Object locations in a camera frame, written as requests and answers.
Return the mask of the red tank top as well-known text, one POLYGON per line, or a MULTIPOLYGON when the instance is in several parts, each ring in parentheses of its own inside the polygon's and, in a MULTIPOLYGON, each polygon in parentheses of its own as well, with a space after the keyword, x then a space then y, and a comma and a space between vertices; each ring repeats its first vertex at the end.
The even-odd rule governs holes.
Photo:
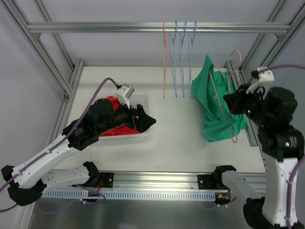
MULTIPOLYGON (((119 108, 119 101, 117 97, 115 96, 108 96, 106 97, 107 100, 112 102, 114 110, 117 110, 119 108)), ((121 135, 135 135, 139 134, 140 132, 135 129, 130 129, 126 125, 122 125, 120 127, 117 127, 113 130, 110 130, 106 133, 103 133, 100 135, 100 137, 107 137, 107 136, 121 136, 121 135)))

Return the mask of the green tank top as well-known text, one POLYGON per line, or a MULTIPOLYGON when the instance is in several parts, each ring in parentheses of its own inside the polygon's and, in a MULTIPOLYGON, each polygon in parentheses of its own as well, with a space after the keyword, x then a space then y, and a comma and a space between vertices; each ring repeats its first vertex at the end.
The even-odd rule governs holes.
POLYGON ((237 143, 247 121, 243 114, 233 115, 224 96, 235 91, 229 72, 218 69, 210 55, 205 56, 203 67, 191 84, 191 94, 205 108, 202 135, 211 142, 231 139, 237 143))

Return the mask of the light blue hanger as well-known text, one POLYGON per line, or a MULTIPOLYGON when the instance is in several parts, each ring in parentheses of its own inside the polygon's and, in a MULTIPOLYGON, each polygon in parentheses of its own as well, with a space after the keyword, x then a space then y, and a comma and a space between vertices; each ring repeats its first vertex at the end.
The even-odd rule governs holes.
POLYGON ((184 23, 184 29, 183 29, 183 33, 180 34, 180 43, 179 43, 179 62, 180 62, 180 74, 181 74, 181 81, 182 81, 183 98, 185 98, 184 68, 183 68, 183 45, 184 45, 184 39, 185 39, 185 35, 186 35, 186 29, 187 29, 187 21, 185 21, 185 23, 184 23))
POLYGON ((189 57, 189 97, 191 98, 191 86, 192 86, 192 68, 193 68, 193 44, 197 31, 197 21, 194 23, 193 34, 188 34, 188 57, 189 57))
POLYGON ((170 62, 171 62, 171 73, 172 73, 172 80, 173 80, 173 89, 174 89, 174 95, 177 98, 178 92, 177 92, 177 84, 176 84, 176 60, 175 60, 175 40, 176 40, 176 34, 178 29, 178 23, 175 21, 175 30, 173 34, 169 34, 169 50, 170 50, 170 62))

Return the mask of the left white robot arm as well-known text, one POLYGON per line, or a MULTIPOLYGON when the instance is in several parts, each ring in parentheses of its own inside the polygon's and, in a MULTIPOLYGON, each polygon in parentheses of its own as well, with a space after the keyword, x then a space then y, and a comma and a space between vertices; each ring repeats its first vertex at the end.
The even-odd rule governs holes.
POLYGON ((155 123, 156 120, 144 111, 141 104, 135 108, 121 104, 114 109, 110 100, 98 99, 84 117, 64 128, 62 134, 32 159, 19 166, 6 165, 1 169, 9 186, 9 197, 17 205, 26 206, 55 188, 97 185, 100 172, 93 162, 87 161, 80 167, 63 171, 52 169, 68 157, 98 142, 101 134, 123 125, 143 133, 155 123))

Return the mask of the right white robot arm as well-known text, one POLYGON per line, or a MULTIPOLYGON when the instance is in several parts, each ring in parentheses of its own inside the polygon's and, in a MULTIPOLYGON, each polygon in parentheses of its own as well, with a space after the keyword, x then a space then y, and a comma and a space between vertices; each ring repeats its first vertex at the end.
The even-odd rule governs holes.
POLYGON ((243 84, 224 100, 232 114, 244 114, 257 125, 265 163, 265 195, 249 186, 231 165, 215 168, 213 185, 227 188, 243 202, 244 218, 254 229, 302 229, 295 197, 297 173, 305 160, 305 138, 291 125, 297 100, 292 91, 282 87, 249 89, 243 84))

